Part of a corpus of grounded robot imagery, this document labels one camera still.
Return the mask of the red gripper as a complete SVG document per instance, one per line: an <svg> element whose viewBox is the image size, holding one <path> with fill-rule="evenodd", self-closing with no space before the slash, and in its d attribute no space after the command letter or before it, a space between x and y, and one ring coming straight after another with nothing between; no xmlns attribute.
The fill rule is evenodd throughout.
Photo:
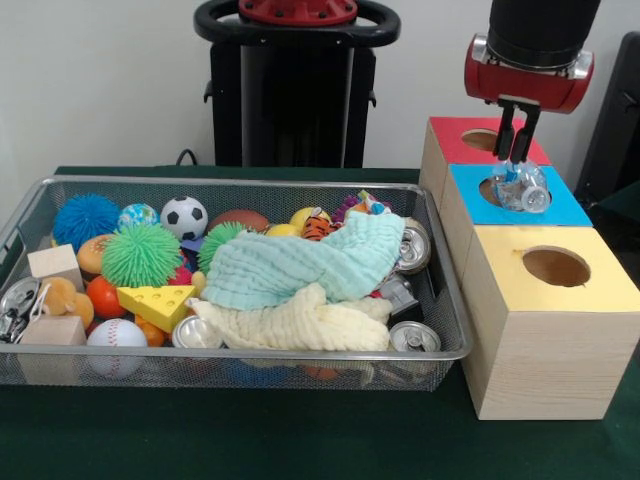
<svg viewBox="0 0 640 480"><path fill-rule="evenodd" d="M595 56L582 50L569 66L556 70L525 70L512 66L491 53L485 34L473 37L466 54L464 85L466 93L489 103L510 100L525 113L524 126L514 139L513 102L499 102L502 116L493 155L512 163L524 163L534 137L540 109L568 114L584 98L595 68Z"/></svg>

